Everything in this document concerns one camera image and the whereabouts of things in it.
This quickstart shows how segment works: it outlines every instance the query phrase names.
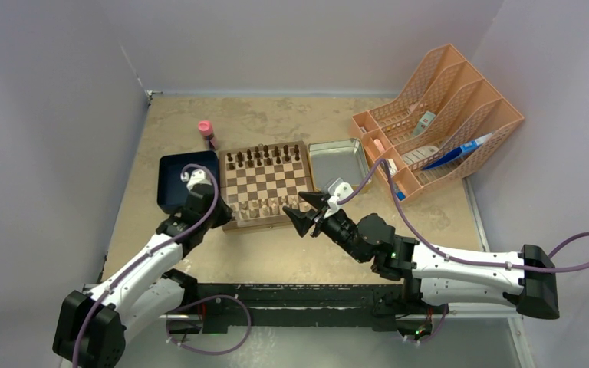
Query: pink eraser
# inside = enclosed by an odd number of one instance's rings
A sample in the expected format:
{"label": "pink eraser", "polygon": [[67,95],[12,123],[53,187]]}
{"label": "pink eraser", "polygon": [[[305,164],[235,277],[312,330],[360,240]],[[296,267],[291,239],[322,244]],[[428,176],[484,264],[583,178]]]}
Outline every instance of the pink eraser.
{"label": "pink eraser", "polygon": [[385,147],[383,147],[383,144],[380,142],[380,140],[378,138],[373,140],[373,144],[376,145],[376,148],[378,148],[380,153],[385,153]]}
{"label": "pink eraser", "polygon": [[197,124],[197,129],[203,136],[210,136],[213,134],[213,126],[208,120],[202,120]]}

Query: chessboard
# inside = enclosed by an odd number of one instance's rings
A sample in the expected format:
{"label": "chessboard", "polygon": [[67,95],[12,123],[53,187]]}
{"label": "chessboard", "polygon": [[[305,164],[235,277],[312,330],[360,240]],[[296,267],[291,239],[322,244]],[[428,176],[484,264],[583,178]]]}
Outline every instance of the chessboard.
{"label": "chessboard", "polygon": [[219,152],[220,192],[234,219],[222,230],[290,224],[284,205],[307,211],[299,192],[312,192],[304,142],[258,145]]}

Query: table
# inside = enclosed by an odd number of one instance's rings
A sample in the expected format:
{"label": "table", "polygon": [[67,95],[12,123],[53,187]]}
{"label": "table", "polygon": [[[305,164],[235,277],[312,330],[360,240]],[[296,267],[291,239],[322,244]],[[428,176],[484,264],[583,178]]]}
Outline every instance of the table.
{"label": "table", "polygon": [[[204,149],[196,124],[211,120],[222,149],[303,140],[348,138],[351,117],[389,99],[332,97],[177,97],[152,99],[146,126],[111,239],[104,278],[128,262],[166,215],[156,204],[158,162],[162,156]],[[411,236],[382,183],[345,205],[357,222],[378,213]],[[461,181],[403,207],[410,221],[435,244],[482,250],[469,198]],[[215,229],[176,268],[199,282],[388,284],[358,264],[330,240],[299,238],[291,226],[225,233]]]}

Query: blue marker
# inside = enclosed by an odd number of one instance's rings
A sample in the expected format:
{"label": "blue marker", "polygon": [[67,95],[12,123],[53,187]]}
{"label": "blue marker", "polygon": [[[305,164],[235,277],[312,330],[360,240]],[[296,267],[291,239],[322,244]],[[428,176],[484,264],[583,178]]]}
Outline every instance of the blue marker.
{"label": "blue marker", "polygon": [[441,166],[445,163],[449,163],[453,160],[456,160],[459,157],[464,157],[468,155],[469,153],[477,150],[477,148],[484,144],[484,142],[486,142],[489,138],[491,138],[492,135],[493,133],[489,133],[468,143],[462,144],[461,146],[448,152],[446,155],[444,155],[442,158],[438,159],[434,163],[431,163],[428,166],[424,167],[423,170],[433,169],[437,166]]}

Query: silver baking tray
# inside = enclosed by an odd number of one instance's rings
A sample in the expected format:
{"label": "silver baking tray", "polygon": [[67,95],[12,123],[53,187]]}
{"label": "silver baking tray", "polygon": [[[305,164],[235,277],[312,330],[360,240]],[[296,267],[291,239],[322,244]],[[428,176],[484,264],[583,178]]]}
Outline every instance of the silver baking tray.
{"label": "silver baking tray", "polygon": [[355,138],[309,144],[308,155],[315,190],[338,177],[355,189],[369,172],[362,143]]}

